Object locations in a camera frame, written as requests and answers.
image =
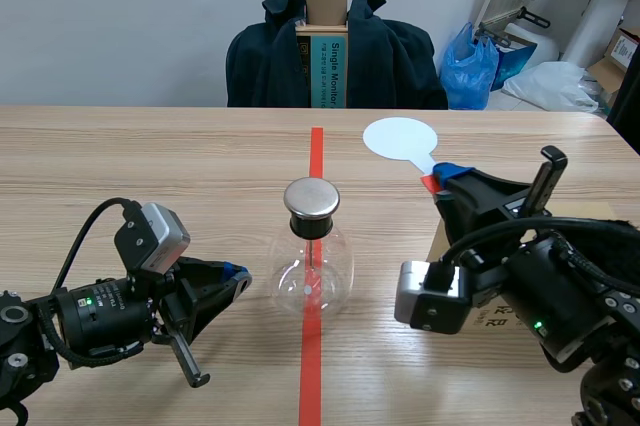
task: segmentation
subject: wooden table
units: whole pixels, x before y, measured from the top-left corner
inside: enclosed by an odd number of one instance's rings
[[[26,401],[34,425],[297,425],[301,325],[267,293],[267,247],[287,222],[282,193],[308,172],[325,128],[325,177],[342,193],[336,224],[353,243],[347,309],[323,337],[323,424],[569,424],[582,372],[561,375],[527,332],[426,334],[393,319],[400,264],[424,258],[436,209],[408,163],[370,153],[362,132],[399,112],[154,108],[0,108],[2,288],[49,291],[73,238],[112,196],[178,213],[189,255],[246,265],[254,284],[194,343],[211,383],[191,390],[169,348],[68,371]],[[531,181],[540,149],[569,168],[556,199],[606,201],[640,223],[640,161],[601,119],[565,113],[407,112],[438,132],[436,159]],[[113,208],[81,249],[68,285],[121,277]],[[0,414],[0,424],[14,424]]]

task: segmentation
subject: white plastic bag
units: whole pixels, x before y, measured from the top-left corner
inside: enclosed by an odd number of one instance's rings
[[[593,113],[598,103],[580,88],[585,70],[572,63],[542,63],[504,83],[504,92],[547,111]]]

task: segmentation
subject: robotic arm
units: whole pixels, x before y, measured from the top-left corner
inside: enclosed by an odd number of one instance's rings
[[[114,242],[126,277],[67,291],[64,280],[89,228],[116,204],[124,208]],[[11,409],[18,426],[25,425],[21,401],[55,378],[58,355],[71,369],[96,368],[141,353],[149,341],[171,346],[190,386],[207,384],[189,346],[251,284],[251,275],[231,263],[181,256],[189,242],[173,211],[113,198],[85,222],[51,294],[23,301],[0,292],[0,410]]]
[[[435,202],[452,244],[438,262],[405,262],[398,321],[458,333],[471,308],[501,295],[540,342],[549,364],[569,372],[587,359],[584,411],[574,426],[640,424],[640,232],[627,223],[554,218],[545,209],[566,156],[542,150],[533,184],[449,163],[434,174]],[[528,230],[536,236],[523,241]]]

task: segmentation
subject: blue plastic bag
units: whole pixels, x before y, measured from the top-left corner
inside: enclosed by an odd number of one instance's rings
[[[486,45],[473,44],[473,27],[467,23],[447,48],[440,72],[449,109],[485,109],[499,59],[490,39]]]

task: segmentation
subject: red tape line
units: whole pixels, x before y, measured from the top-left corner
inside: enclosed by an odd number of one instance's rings
[[[322,178],[324,173],[324,131],[311,129],[309,176]],[[302,352],[300,355],[299,426],[322,425],[322,242],[313,242],[305,256],[305,286],[311,294],[305,297],[302,320]]]

